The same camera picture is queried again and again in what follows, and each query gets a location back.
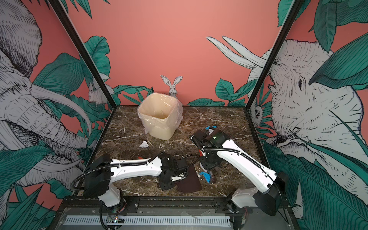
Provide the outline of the dark brown dustpan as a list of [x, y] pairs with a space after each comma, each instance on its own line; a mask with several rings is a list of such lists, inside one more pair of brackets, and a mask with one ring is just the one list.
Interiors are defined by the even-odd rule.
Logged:
[[202, 190], [202, 185], [193, 165], [189, 167], [187, 177], [177, 183], [177, 190], [185, 194]]

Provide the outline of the dark brown hand brush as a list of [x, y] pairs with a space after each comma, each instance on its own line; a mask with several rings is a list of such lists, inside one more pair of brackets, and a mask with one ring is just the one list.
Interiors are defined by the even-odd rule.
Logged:
[[216, 178], [217, 171], [216, 171], [216, 169], [208, 170], [207, 173], [210, 175], [209, 183], [210, 184], [215, 184], [216, 181], [217, 181], [217, 178]]

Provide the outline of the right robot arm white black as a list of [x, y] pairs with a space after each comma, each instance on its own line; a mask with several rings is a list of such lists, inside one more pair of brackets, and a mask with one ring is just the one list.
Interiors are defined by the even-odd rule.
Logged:
[[241, 208], [257, 207], [269, 216], [276, 215], [285, 197], [286, 173], [259, 163], [219, 128], [207, 133], [198, 130], [190, 139], [201, 151], [200, 162], [206, 171], [226, 161], [253, 183], [254, 188], [236, 189], [228, 195], [226, 210], [237, 213]]

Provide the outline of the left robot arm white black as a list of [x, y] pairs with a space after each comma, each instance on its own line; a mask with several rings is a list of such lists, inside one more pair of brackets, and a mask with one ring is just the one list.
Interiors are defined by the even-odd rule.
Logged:
[[161, 190], [175, 186], [175, 182], [188, 175], [185, 158], [174, 159], [164, 151], [154, 157], [140, 160], [111, 159], [105, 154], [91, 163], [86, 171], [71, 183], [74, 191], [83, 191], [86, 198], [99, 198], [107, 208], [123, 209], [126, 201], [122, 190], [114, 182], [141, 176], [155, 176]]

